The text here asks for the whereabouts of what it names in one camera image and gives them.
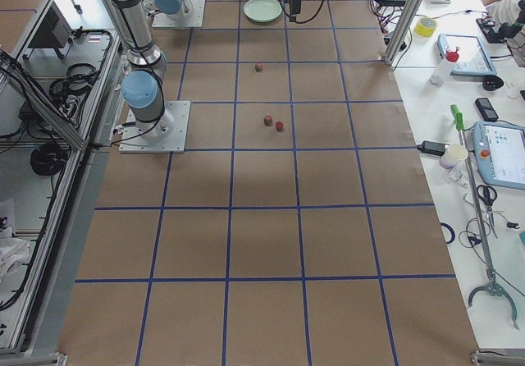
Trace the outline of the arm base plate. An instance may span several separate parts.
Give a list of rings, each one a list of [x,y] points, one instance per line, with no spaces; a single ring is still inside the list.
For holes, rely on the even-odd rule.
[[[166,101],[165,112],[160,122],[146,135],[140,136],[147,127],[135,120],[135,115],[128,111],[126,120],[135,125],[124,129],[119,143],[120,153],[183,153],[189,124],[190,101]]]
[[[206,0],[154,0],[153,28],[189,29],[203,24]]]

